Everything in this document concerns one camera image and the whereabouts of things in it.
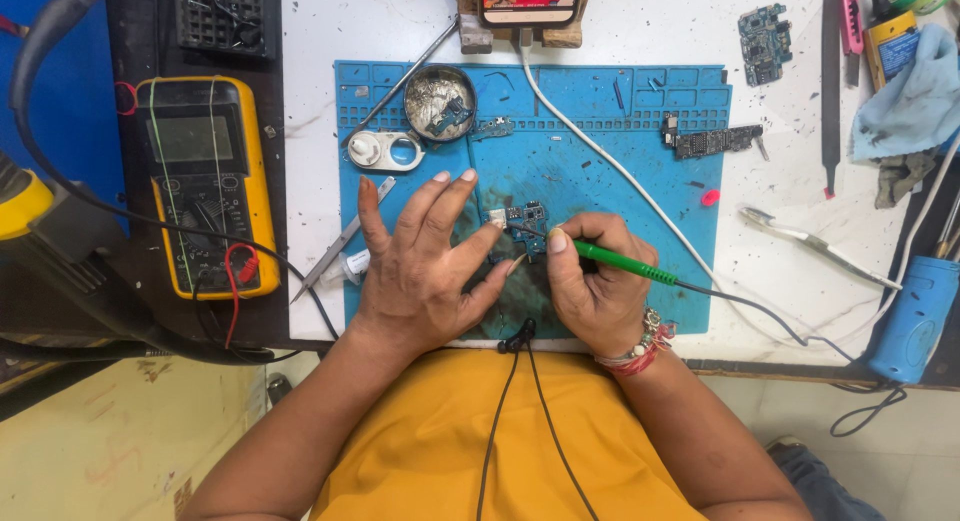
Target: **white table surface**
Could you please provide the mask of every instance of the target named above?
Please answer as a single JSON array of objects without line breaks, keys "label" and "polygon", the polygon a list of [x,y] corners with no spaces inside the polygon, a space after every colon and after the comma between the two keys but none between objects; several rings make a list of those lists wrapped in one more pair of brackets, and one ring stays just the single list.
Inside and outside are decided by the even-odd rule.
[{"label": "white table surface", "polygon": [[[742,14],[774,3],[787,7],[781,17],[793,24],[794,59],[784,66],[781,80],[750,87],[743,73],[737,22]],[[282,161],[287,174],[289,258],[306,274],[341,229],[333,61],[415,60],[450,24],[456,3],[282,0],[282,11],[287,115],[286,159]],[[861,65],[860,88],[842,88],[845,154],[837,168],[837,196],[829,201],[824,196],[821,99],[811,99],[820,92],[821,11],[822,0],[590,0],[582,23],[583,47],[545,49],[537,43],[531,62],[726,65],[727,82],[733,85],[730,125],[762,122],[771,160],[762,159],[758,148],[726,154],[714,270],[733,288],[732,292],[775,310],[801,335],[815,332],[835,339],[870,319],[880,305],[881,288],[844,272],[793,240],[758,230],[738,213],[738,207],[744,204],[761,208],[779,222],[817,234],[868,268],[886,272],[891,266],[907,200],[896,208],[875,209],[878,171],[852,162],[849,144],[856,110],[873,92],[866,60]],[[921,23],[930,21],[946,24],[947,13],[941,10],[921,19]],[[463,56],[459,36],[454,35],[431,61],[517,64],[520,57],[507,41],[495,41],[492,54]],[[429,156],[424,162],[430,163]],[[292,274],[289,278],[292,295],[300,283]],[[330,319],[342,332],[342,288],[318,293]],[[745,313],[767,330],[780,333],[765,315],[752,309]],[[331,339],[309,297],[300,298],[290,307],[290,336]],[[857,356],[869,339],[870,332],[866,331],[843,346]],[[493,347],[496,342],[468,344]],[[823,345],[814,343],[803,348],[765,336],[719,299],[711,303],[709,331],[680,335],[674,346],[684,358],[846,365]],[[534,347],[583,350],[579,341],[538,341]]]}]

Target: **beaded bracelet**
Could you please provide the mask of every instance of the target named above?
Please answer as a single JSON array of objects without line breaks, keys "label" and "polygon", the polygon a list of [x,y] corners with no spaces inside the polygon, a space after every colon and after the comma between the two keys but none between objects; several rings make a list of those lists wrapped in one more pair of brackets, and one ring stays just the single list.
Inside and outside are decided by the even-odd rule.
[{"label": "beaded bracelet", "polygon": [[660,314],[652,306],[643,309],[643,335],[640,343],[619,357],[602,357],[594,355],[597,364],[611,373],[622,376],[636,375],[649,368],[657,354],[662,350],[669,350],[671,345],[666,340],[672,340],[676,335],[676,324],[663,324]]}]

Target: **pink utility knife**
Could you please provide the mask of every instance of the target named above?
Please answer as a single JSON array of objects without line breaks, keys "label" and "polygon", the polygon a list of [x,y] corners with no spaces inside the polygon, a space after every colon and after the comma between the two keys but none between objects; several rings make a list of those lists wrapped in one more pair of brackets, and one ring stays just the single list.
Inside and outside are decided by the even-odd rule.
[{"label": "pink utility knife", "polygon": [[860,0],[840,0],[840,34],[846,54],[846,84],[860,86],[860,55],[863,54],[863,22]]}]

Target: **blue cloth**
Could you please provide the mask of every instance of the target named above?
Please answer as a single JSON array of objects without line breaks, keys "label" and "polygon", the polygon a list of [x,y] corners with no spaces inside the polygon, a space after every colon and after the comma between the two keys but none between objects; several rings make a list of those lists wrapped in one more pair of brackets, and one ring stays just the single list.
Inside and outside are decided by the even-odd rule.
[{"label": "blue cloth", "polygon": [[823,462],[804,446],[772,454],[774,463],[790,481],[814,521],[886,521],[869,503],[843,488]]},{"label": "blue cloth", "polygon": [[917,58],[860,108],[853,157],[891,157],[938,147],[960,127],[954,34],[939,24],[919,33]]}]

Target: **yellow multimeter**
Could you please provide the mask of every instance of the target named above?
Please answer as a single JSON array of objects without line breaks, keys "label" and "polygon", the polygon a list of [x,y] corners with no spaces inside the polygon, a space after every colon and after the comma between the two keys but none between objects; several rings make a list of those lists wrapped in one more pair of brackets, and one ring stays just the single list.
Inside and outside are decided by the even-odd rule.
[{"label": "yellow multimeter", "polygon": [[[136,88],[137,125],[149,160],[150,181],[161,221],[253,240],[276,250],[267,180],[260,150],[254,93],[229,77],[157,78]],[[281,283],[277,261],[263,253],[256,275],[241,282],[250,251],[230,255],[234,242],[163,229],[174,291],[190,299],[250,298]]]}]

